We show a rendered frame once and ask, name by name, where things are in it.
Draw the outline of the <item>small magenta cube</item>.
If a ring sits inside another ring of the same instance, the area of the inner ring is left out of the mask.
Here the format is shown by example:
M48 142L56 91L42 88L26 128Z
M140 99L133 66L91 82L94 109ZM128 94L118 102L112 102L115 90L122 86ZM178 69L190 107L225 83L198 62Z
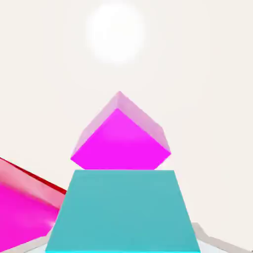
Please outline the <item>small magenta cube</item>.
M71 160L83 169L153 170L170 155L163 128L119 91L83 130Z

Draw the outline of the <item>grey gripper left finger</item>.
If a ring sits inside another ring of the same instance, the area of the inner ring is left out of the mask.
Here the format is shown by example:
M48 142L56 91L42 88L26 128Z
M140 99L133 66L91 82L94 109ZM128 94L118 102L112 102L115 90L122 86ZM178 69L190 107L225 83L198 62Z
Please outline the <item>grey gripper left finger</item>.
M36 238L34 240L28 241L24 244L20 244L18 246L10 248L10 249L6 250L5 253L26 253L30 250L34 250L36 248L39 248L39 247L48 243L50 236L51 236L51 232L52 232L52 230L50 230L46 236L42 236L42 237Z

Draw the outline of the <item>large magenta box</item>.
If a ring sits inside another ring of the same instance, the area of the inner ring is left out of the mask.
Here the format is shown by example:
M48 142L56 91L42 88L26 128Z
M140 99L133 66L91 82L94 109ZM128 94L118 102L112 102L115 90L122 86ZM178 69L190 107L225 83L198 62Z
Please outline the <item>large magenta box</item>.
M0 253L53 228L65 195L0 160Z

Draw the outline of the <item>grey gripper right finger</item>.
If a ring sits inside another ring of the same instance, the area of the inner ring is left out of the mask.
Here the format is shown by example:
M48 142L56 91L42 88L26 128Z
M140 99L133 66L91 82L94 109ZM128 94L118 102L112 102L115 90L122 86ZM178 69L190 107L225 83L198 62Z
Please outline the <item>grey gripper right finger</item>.
M208 236L200 224L197 222L192 222L192 226L201 253L253 253L253 250L248 251L220 239Z

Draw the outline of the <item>large red box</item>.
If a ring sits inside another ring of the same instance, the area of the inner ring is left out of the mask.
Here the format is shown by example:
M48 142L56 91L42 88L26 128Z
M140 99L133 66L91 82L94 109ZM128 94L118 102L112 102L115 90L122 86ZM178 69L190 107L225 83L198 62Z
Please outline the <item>large red box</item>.
M39 177L39 176L37 176L37 175L35 175L35 174L33 174L33 173L31 173L31 172L25 170L25 169L23 169L23 168L17 166L16 164L13 164L13 163L11 163L11 162L9 162L9 161L7 161L7 160L1 158L1 157L0 157L0 160L9 163L10 165L12 165L13 167L17 168L18 170L24 172L24 173L27 174L28 176L30 176L30 177L32 177L32 178L35 178L36 180L38 180L38 181L44 183L45 185L47 185L47 186L53 188L54 190L56 190L56 191L58 191L58 192L60 192L60 193L62 193L62 194L64 194L64 195L65 195L66 192L67 192L67 190L65 190L65 189L63 189L63 188L61 188L61 187L59 187L59 186L57 186L57 185L55 185L55 184L53 184L53 183L51 183L51 182L45 180L45 179L43 179L43 178L41 178L41 177Z

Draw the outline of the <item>small teal cube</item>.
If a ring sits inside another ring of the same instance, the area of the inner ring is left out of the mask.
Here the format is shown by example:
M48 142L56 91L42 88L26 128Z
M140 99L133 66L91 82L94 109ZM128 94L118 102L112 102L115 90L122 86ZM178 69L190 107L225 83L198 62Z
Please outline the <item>small teal cube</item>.
M76 170L45 253L200 253L172 170Z

